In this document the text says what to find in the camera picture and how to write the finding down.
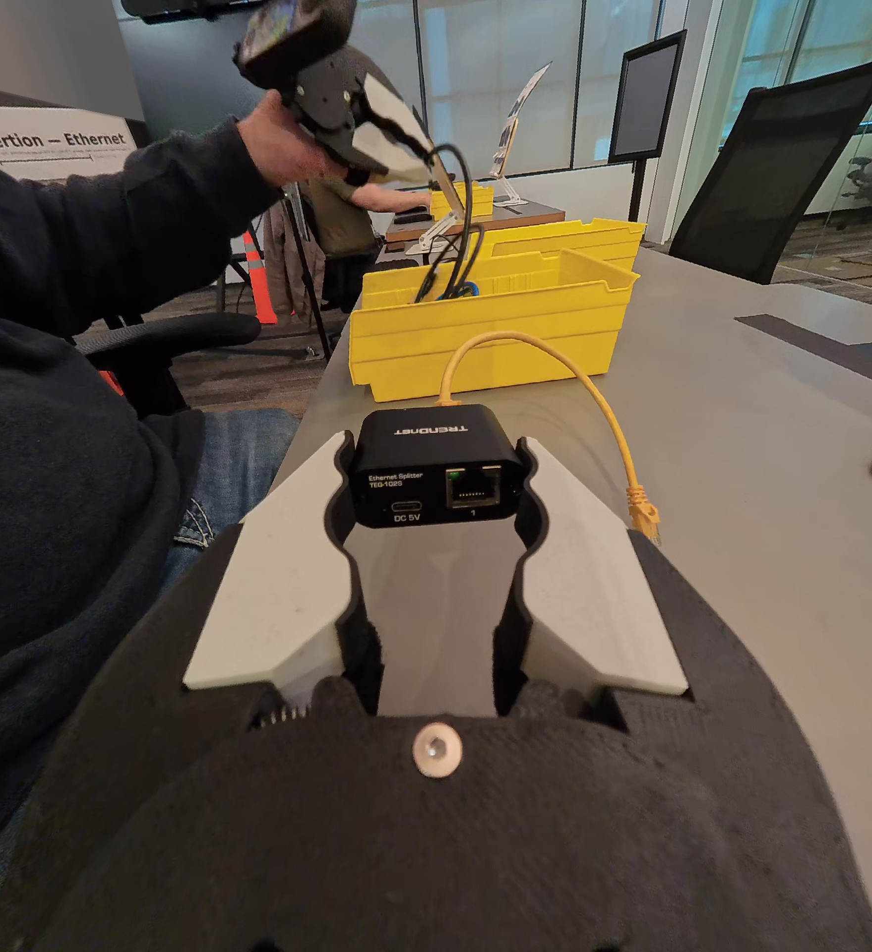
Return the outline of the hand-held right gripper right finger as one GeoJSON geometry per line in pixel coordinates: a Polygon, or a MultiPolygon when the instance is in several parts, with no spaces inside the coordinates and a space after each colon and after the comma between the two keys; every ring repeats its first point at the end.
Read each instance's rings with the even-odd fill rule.
{"type": "Polygon", "coordinates": [[[688,681],[631,531],[536,439],[515,518],[525,552],[494,630],[494,702],[529,680],[593,703],[605,688],[681,697],[688,681]]]}

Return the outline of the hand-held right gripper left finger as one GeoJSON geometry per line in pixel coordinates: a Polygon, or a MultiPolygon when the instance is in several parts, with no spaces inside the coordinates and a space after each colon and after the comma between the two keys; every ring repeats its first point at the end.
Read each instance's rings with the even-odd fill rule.
{"type": "Polygon", "coordinates": [[[350,431],[331,436],[243,517],[185,687],[267,683],[301,705],[324,677],[369,672],[369,620],[345,548],[354,450],[350,431]]]}

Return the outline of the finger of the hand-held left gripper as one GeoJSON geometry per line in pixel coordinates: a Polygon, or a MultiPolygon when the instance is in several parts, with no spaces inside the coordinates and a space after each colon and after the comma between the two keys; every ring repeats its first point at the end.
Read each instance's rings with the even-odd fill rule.
{"type": "Polygon", "coordinates": [[[383,181],[430,184],[430,169],[412,149],[371,123],[359,125],[352,134],[355,168],[383,181]]]}
{"type": "Polygon", "coordinates": [[[431,160],[434,145],[413,109],[373,74],[366,75],[366,104],[371,123],[410,149],[420,160],[431,160]]]}

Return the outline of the yellow divided plastic bin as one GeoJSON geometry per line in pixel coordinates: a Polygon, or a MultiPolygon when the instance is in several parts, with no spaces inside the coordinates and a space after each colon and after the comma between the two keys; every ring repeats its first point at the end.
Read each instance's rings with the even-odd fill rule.
{"type": "Polygon", "coordinates": [[[572,249],[480,258],[477,294],[440,299],[453,264],[415,299],[429,268],[371,271],[349,320],[351,380],[377,403],[436,397],[456,349],[470,338],[518,331],[546,341],[588,376],[608,372],[639,275],[572,249]]]}

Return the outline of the black ethernet splitter box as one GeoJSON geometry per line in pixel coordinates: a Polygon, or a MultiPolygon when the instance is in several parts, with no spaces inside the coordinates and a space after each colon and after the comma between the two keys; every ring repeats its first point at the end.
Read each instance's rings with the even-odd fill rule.
{"type": "Polygon", "coordinates": [[[347,473],[356,522],[384,530],[511,518],[526,467],[490,409],[460,405],[371,413],[347,473]]]}

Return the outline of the person's left hand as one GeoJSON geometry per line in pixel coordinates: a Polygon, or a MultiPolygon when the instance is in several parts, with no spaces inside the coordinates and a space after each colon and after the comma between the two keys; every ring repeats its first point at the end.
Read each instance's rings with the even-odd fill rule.
{"type": "Polygon", "coordinates": [[[237,130],[252,163],[270,186],[347,177],[348,170],[299,126],[277,90],[266,91],[255,109],[237,122],[237,130]]]}

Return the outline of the tilted board stand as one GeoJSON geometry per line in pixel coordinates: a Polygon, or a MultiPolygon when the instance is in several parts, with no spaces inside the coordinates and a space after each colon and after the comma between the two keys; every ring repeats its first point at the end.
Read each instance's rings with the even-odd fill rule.
{"type": "Polygon", "coordinates": [[[439,182],[432,183],[432,187],[438,185],[442,189],[442,192],[452,207],[452,211],[439,220],[433,220],[433,225],[418,239],[414,249],[409,251],[410,254],[430,254],[432,246],[437,239],[447,235],[450,229],[455,225],[465,224],[467,221],[466,216],[469,215],[470,211],[472,188],[471,184],[466,182],[466,179],[463,179],[463,181],[466,186],[466,206],[459,202],[458,195],[453,186],[454,182],[447,178],[445,181],[440,180],[439,182]]]}

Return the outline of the printed card on stand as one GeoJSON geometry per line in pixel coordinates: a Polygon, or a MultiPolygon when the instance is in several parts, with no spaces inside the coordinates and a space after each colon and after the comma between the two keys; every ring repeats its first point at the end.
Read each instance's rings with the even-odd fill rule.
{"type": "Polygon", "coordinates": [[[514,138],[520,121],[520,113],[526,100],[534,89],[538,86],[549,70],[551,62],[538,69],[526,82],[524,88],[520,91],[505,122],[501,129],[501,135],[497,148],[493,152],[490,165],[490,178],[494,181],[493,185],[493,207],[494,208],[516,208],[524,206],[527,201],[523,199],[505,178],[504,172],[506,162],[512,150],[514,138]]]}

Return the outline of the person's blue jeans leg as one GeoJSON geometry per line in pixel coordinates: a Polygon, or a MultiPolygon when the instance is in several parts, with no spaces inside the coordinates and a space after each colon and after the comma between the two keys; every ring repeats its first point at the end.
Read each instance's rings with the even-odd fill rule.
{"type": "Polygon", "coordinates": [[[204,414],[204,445],[185,494],[158,593],[163,595],[267,496],[299,427],[284,409],[204,414]]]}

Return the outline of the wooden table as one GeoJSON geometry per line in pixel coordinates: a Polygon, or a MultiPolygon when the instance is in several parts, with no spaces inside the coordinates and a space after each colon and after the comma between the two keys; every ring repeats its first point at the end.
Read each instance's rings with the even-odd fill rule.
{"type": "MultiPolygon", "coordinates": [[[[474,224],[483,224],[486,231],[507,230],[541,224],[559,223],[565,220],[565,212],[537,202],[526,202],[517,207],[493,208],[491,216],[474,219],[474,224]]],[[[391,224],[384,234],[388,247],[401,248],[416,243],[437,224],[436,221],[411,224],[391,224]]]]}

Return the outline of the orange traffic cone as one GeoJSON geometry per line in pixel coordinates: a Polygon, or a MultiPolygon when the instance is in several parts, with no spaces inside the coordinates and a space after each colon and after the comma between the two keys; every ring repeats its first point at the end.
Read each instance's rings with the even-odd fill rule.
{"type": "Polygon", "coordinates": [[[278,317],[270,299],[263,251],[254,228],[245,232],[243,242],[257,319],[261,325],[277,326],[278,317]]]}

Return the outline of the dark screen on stand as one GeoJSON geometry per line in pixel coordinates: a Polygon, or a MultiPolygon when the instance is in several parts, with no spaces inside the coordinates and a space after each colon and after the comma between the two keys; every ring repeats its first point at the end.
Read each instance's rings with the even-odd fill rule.
{"type": "Polygon", "coordinates": [[[639,221],[646,163],[664,149],[686,37],[680,30],[623,55],[608,163],[633,167],[632,223],[639,221]]]}

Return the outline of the white printed sign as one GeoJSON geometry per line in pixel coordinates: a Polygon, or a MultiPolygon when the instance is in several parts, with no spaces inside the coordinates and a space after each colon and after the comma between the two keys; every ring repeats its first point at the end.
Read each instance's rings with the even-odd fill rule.
{"type": "Polygon", "coordinates": [[[137,148],[126,120],[61,107],[0,106],[0,170],[18,180],[118,173],[137,148]]]}

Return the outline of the black mesh office chair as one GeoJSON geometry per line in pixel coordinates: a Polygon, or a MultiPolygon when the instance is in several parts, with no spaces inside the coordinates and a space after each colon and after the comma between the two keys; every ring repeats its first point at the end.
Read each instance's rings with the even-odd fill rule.
{"type": "Polygon", "coordinates": [[[752,89],[668,255],[759,285],[872,105],[872,61],[752,89]]]}

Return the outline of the black wall screen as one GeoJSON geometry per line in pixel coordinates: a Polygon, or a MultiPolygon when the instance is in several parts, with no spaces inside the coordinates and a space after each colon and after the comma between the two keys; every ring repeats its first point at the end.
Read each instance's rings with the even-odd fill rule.
{"type": "Polygon", "coordinates": [[[123,13],[145,24],[186,20],[213,22],[222,16],[249,12],[264,1],[119,1],[123,13]]]}

